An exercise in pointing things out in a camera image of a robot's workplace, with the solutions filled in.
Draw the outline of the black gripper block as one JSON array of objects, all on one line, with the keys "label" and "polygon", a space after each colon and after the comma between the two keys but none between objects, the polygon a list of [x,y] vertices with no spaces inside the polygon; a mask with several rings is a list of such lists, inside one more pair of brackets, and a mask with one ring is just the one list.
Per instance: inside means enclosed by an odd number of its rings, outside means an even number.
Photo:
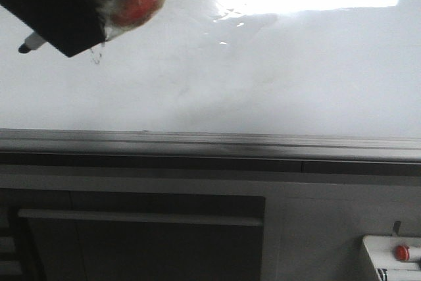
[{"label": "black gripper block", "polygon": [[105,41],[93,0],[1,0],[1,5],[67,57]]}]

